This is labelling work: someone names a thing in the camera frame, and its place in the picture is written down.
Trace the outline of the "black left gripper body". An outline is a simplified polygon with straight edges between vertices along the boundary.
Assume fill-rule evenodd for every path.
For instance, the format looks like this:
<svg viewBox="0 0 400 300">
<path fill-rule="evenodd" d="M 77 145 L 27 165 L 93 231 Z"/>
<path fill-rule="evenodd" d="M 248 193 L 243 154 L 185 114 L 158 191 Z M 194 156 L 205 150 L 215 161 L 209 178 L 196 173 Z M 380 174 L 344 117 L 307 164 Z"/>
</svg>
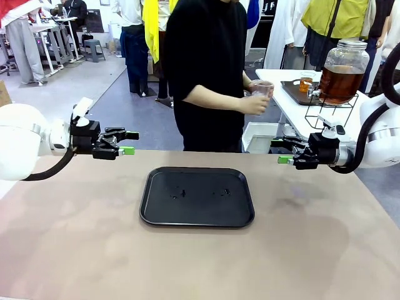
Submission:
<svg viewBox="0 0 400 300">
<path fill-rule="evenodd" d="M 99 121 L 89 121 L 88 125 L 79 127 L 71 125 L 72 148 L 76 154 L 91 154 L 95 142 L 101 134 Z"/>
</svg>

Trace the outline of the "person's right hand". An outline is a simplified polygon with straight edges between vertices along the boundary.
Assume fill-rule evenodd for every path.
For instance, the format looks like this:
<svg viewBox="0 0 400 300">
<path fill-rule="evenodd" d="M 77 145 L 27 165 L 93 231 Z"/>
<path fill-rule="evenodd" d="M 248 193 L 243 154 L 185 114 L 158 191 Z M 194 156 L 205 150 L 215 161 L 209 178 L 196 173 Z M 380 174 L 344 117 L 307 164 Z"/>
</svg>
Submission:
<svg viewBox="0 0 400 300">
<path fill-rule="evenodd" d="M 243 114 L 260 116 L 266 111 L 269 100 L 269 97 L 262 94 L 243 97 L 239 101 L 238 111 Z"/>
</svg>

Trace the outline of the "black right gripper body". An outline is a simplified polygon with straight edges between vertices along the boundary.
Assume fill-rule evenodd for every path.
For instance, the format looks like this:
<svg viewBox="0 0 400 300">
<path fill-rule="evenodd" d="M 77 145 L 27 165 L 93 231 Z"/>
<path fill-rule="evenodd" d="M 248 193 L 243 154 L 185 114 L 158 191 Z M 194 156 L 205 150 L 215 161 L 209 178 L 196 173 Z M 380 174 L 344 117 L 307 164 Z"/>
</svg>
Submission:
<svg viewBox="0 0 400 300">
<path fill-rule="evenodd" d="M 332 164 L 335 161 L 339 149 L 338 138 L 327 138 L 321 132 L 316 132 L 310 134 L 308 144 L 318 164 Z"/>
</svg>

